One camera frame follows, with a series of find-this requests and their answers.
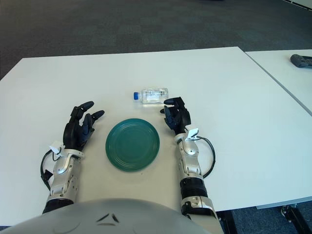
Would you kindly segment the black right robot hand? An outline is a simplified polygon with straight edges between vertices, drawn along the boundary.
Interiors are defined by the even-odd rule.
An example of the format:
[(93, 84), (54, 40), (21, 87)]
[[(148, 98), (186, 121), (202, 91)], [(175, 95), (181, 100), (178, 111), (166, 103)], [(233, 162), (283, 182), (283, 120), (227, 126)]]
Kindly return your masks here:
[(185, 133), (185, 127), (191, 124), (190, 113), (181, 97), (164, 100), (164, 108), (160, 113), (165, 115), (165, 123), (175, 135)]

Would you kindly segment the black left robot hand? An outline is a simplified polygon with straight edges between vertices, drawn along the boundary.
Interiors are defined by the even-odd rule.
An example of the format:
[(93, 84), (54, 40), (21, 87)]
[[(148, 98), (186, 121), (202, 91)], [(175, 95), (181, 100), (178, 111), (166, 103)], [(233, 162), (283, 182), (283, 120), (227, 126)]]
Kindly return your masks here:
[(93, 105), (94, 102), (89, 101), (73, 108), (70, 114), (70, 120), (66, 124), (63, 133), (65, 149), (73, 149), (82, 152), (95, 131), (93, 128), (94, 123), (105, 113), (104, 110), (100, 110), (92, 115), (90, 113), (84, 115)]

